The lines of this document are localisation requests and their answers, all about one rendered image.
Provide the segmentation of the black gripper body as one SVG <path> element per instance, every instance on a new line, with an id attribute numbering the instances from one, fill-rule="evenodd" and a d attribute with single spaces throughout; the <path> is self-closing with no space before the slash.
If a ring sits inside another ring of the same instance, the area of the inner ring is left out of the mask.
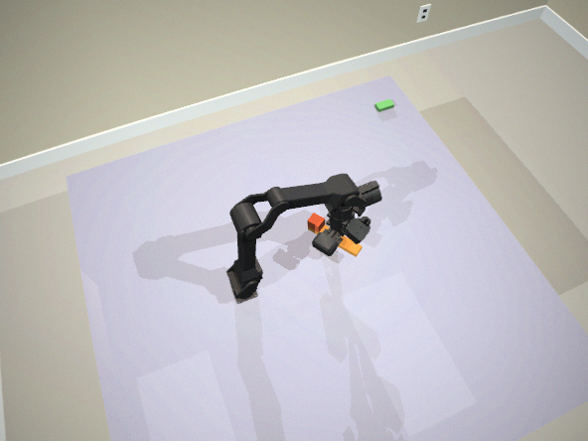
<path id="1" fill-rule="evenodd" d="M 312 240 L 313 247 L 324 254 L 331 256 L 338 247 L 338 241 L 341 238 L 339 232 L 342 226 L 346 226 L 355 213 L 360 217 L 365 210 L 366 208 L 360 210 L 359 207 L 353 207 L 352 215 L 347 220 L 337 220 L 331 215 L 331 213 L 327 213 L 329 219 L 326 224 L 330 226 L 327 230 L 328 233 L 324 234 L 323 232 L 319 232 Z"/>

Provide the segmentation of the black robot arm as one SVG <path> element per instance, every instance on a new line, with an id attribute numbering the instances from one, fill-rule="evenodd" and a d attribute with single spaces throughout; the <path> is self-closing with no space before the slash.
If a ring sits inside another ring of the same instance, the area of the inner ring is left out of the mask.
<path id="1" fill-rule="evenodd" d="M 326 182 L 295 187 L 273 187 L 262 194 L 249 195 L 234 205 L 229 214 L 237 232 L 237 257 L 226 272 L 236 304 L 257 297 L 263 271 L 255 256 L 256 240 L 270 230 L 279 215 L 287 210 L 324 204 L 331 215 L 347 220 L 353 207 L 366 208 L 382 200 L 379 183 L 374 180 L 358 186 L 346 173 L 331 176 Z M 269 202 L 271 210 L 261 222 L 254 204 Z M 371 228 L 370 218 L 355 219 L 342 226 L 339 235 L 359 244 Z M 256 296 L 255 296 L 256 295 Z M 238 303 L 237 303 L 238 302 Z"/>

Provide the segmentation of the orange bar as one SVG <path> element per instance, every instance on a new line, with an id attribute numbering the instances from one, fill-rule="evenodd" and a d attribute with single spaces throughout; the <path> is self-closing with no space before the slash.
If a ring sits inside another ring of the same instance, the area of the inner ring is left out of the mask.
<path id="1" fill-rule="evenodd" d="M 323 232 L 325 228 L 329 228 L 325 225 L 325 219 L 315 213 L 309 217 L 307 222 L 308 229 L 316 234 Z M 340 245 L 338 245 L 338 247 L 353 255 L 354 257 L 357 257 L 363 247 L 360 244 L 354 244 L 349 238 L 345 236 L 341 236 L 341 238 L 343 238 L 343 241 L 340 243 Z"/>

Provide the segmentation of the small green block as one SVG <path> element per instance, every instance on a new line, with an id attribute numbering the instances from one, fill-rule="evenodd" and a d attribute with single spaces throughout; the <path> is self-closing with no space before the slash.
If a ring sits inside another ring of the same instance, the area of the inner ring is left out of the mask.
<path id="1" fill-rule="evenodd" d="M 377 110 L 377 112 L 381 112 L 381 111 L 385 111 L 385 110 L 394 108 L 394 103 L 391 101 L 391 99 L 387 99 L 387 100 L 375 103 L 374 108 Z"/>

